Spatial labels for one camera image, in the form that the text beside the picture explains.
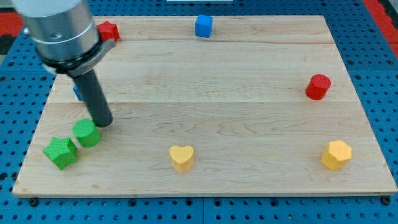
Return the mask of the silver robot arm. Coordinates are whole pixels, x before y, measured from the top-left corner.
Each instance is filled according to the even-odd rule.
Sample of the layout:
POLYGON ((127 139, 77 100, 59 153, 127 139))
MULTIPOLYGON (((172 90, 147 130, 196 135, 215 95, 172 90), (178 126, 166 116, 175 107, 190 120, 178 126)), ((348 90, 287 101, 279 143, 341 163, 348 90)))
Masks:
POLYGON ((12 0, 44 67, 77 78, 92 71, 113 47, 103 40, 85 0, 12 0))

